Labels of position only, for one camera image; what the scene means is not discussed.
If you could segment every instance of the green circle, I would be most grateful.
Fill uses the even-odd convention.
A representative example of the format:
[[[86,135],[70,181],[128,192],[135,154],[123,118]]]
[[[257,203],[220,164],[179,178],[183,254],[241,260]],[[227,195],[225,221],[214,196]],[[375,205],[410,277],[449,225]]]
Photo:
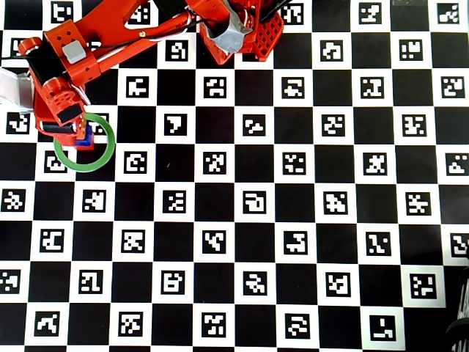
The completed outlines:
[[[54,139],[53,141],[53,147],[55,149],[57,158],[59,161],[64,164],[66,167],[68,167],[70,170],[77,171],[77,172],[94,172],[104,165],[106,165],[112,158],[112,155],[114,154],[114,151],[116,149],[116,136],[114,135],[114,131],[112,130],[111,125],[104,120],[101,116],[96,115],[96,114],[85,114],[85,119],[86,121],[92,121],[96,122],[98,125],[100,125],[103,130],[106,132],[106,135],[108,136],[108,146],[106,147],[106,150],[99,158],[96,160],[94,163],[90,164],[77,164],[71,161],[64,153],[64,150],[62,149],[62,145],[57,141],[57,139]]]

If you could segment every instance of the table surface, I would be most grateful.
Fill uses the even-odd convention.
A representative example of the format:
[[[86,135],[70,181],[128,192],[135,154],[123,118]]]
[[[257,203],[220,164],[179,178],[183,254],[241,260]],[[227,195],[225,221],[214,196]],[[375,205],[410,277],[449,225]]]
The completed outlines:
[[[1,0],[1,55],[97,3]],[[293,1],[264,63],[171,38],[87,87],[117,134],[91,174],[0,106],[0,351],[444,351],[468,264],[467,6]],[[157,23],[151,3],[128,26]],[[72,160],[104,151],[94,128]]]

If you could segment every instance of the black square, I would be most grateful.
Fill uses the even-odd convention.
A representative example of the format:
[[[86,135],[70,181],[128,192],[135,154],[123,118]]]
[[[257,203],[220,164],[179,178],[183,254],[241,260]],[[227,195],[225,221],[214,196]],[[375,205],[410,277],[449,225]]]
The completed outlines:
[[[4,16],[5,29],[41,30],[43,3],[39,0],[6,0]]]
[[[234,199],[232,183],[197,183],[196,221],[234,221]]]
[[[108,345],[109,304],[71,304],[68,345]]]
[[[467,200],[469,187],[440,186],[441,221],[443,224],[469,224]]]
[[[277,264],[277,304],[317,304],[316,266]]]
[[[437,183],[437,159],[432,146],[396,146],[397,183]]]
[[[350,32],[350,2],[313,0],[313,32]]]
[[[316,182],[353,183],[354,152],[351,145],[315,145]]]
[[[399,265],[360,265],[360,303],[373,307],[401,307]]]
[[[234,108],[196,108],[196,143],[234,142]]]
[[[60,312],[36,312],[34,315],[35,337],[58,337]]]
[[[196,263],[194,265],[194,302],[235,302],[235,266],[233,263]]]
[[[157,144],[156,180],[192,182],[194,176],[193,144]]]
[[[416,1],[415,5],[408,1],[393,1],[391,3],[391,31],[428,31],[429,16],[426,1]]]
[[[465,33],[432,33],[433,67],[469,67]]]
[[[72,220],[73,183],[36,182],[34,220]]]
[[[92,105],[117,105],[118,72],[119,70],[109,70],[101,74],[99,79],[95,79],[86,84],[86,95],[88,95]],[[132,118],[135,124],[134,128],[138,128],[142,132],[146,129],[141,129],[140,125],[135,121],[135,118],[140,116],[140,114],[136,113],[136,110],[133,110]]]
[[[308,69],[312,67],[311,58],[311,34],[283,33],[273,52],[273,66],[275,69]]]
[[[352,33],[353,68],[391,68],[390,33]]]
[[[153,304],[152,345],[192,345],[192,304]]]
[[[164,87],[158,90],[159,106],[196,105],[195,70],[158,70],[158,86]]]
[[[26,209],[26,189],[3,188],[1,207],[3,213],[24,213]]]
[[[112,301],[151,302],[153,263],[113,263]]]
[[[236,182],[273,182],[273,145],[237,145]]]
[[[313,143],[313,110],[311,108],[276,108],[275,124],[275,143]]]
[[[361,348],[360,307],[321,307],[321,348]]]
[[[354,224],[317,224],[316,236],[318,263],[358,263],[357,227]]]
[[[468,108],[435,108],[437,144],[469,144]]]
[[[29,302],[68,302],[70,262],[32,262]]]
[[[268,305],[237,305],[236,346],[276,346],[276,307]]]
[[[31,221],[0,221],[0,260],[29,260]]]
[[[116,183],[115,219],[153,221],[153,183]]]
[[[402,265],[442,265],[441,231],[436,225],[399,225]]]
[[[357,220],[397,224],[395,185],[357,185]]]
[[[275,262],[275,228],[273,224],[235,225],[236,262]]]
[[[119,337],[143,337],[144,312],[119,312]]]
[[[394,144],[392,108],[354,108],[356,144]]]
[[[432,70],[393,70],[395,106],[433,105]]]
[[[155,260],[193,261],[193,223],[156,222]]]
[[[314,222],[314,185],[276,184],[277,222]]]
[[[73,260],[112,260],[112,227],[112,222],[75,221]]]
[[[35,144],[0,144],[0,180],[34,180]]]
[[[351,70],[313,70],[315,106],[352,106]]]
[[[272,70],[236,70],[234,74],[236,106],[273,105]]]
[[[156,108],[154,106],[119,106],[117,143],[155,143]]]

